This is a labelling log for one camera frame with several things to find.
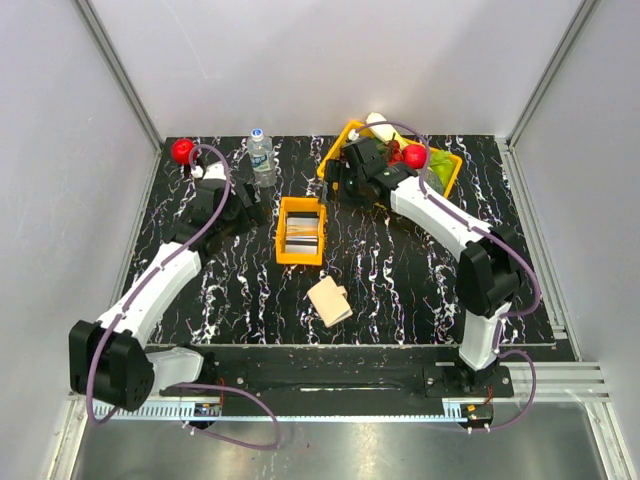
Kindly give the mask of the small yellow card bin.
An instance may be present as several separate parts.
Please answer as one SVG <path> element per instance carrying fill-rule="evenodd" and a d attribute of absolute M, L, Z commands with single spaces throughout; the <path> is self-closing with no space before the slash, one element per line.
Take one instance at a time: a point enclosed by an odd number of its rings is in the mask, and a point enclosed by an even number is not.
<path fill-rule="evenodd" d="M 276 262 L 321 266 L 326 244 L 326 206 L 314 197 L 283 197 L 278 213 Z"/>

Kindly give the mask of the credit card stack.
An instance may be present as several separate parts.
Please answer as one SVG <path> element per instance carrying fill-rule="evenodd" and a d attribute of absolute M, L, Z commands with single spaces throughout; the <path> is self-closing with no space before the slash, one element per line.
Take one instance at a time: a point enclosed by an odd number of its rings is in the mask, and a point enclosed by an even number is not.
<path fill-rule="evenodd" d="M 315 255 L 319 245 L 319 215 L 314 212 L 292 212 L 285 220 L 284 251 L 291 254 Z"/>

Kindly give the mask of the beige leather card holder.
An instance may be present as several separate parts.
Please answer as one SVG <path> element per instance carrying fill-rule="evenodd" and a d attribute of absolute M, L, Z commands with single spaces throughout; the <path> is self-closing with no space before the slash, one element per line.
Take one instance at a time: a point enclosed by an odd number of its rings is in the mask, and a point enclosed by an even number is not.
<path fill-rule="evenodd" d="M 311 287 L 307 296 L 326 327 L 332 327 L 353 315 L 347 301 L 347 291 L 326 276 Z"/>

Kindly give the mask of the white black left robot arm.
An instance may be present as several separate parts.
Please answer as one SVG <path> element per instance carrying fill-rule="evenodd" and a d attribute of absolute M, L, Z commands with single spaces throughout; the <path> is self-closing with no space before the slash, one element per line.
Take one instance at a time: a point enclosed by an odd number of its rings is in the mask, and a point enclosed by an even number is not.
<path fill-rule="evenodd" d="M 147 269 L 96 321 L 78 321 L 69 332 L 70 388 L 126 411 L 183 383 L 193 394 L 213 390 L 212 356 L 178 346 L 154 353 L 151 333 L 181 290 L 221 249 L 225 239 L 262 226 L 267 216 L 258 188 L 229 184 L 221 163 L 200 172 L 195 196 L 163 239 Z"/>

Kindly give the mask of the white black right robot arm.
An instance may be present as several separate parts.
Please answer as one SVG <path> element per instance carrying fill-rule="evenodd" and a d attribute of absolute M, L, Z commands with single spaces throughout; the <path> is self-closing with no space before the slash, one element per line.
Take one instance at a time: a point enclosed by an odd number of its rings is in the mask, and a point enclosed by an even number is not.
<path fill-rule="evenodd" d="M 363 209 L 383 206 L 421 227 L 455 258 L 455 293 L 465 321 L 451 377 L 462 393 L 475 396 L 489 386 L 499 365 L 498 336 L 515 294 L 536 276 L 515 246 L 514 230 L 455 206 L 428 183 L 428 172 L 389 164 L 372 138 L 359 137 L 334 145 L 318 174 L 323 200 Z"/>

